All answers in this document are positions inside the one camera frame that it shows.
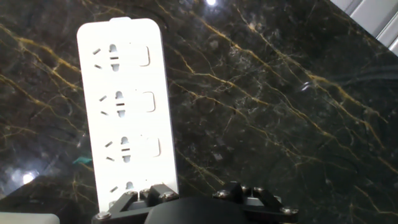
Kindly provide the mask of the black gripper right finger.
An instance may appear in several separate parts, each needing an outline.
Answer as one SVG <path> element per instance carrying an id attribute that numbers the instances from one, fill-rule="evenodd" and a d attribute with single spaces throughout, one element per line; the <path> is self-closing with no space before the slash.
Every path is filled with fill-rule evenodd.
<path id="1" fill-rule="evenodd" d="M 298 223 L 299 210 L 285 206 L 263 187 L 249 187 L 237 181 L 226 183 L 213 194 L 214 199 L 237 205 L 254 223 Z"/>

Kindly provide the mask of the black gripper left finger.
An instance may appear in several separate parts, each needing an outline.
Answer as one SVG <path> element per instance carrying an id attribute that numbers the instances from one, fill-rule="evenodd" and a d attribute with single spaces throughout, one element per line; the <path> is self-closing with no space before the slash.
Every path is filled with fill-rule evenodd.
<path id="1" fill-rule="evenodd" d="M 106 212 L 97 213 L 92 224 L 144 223 L 149 212 L 162 203 L 179 199 L 178 193 L 165 184 L 152 185 L 140 192 L 133 190 L 122 194 Z"/>

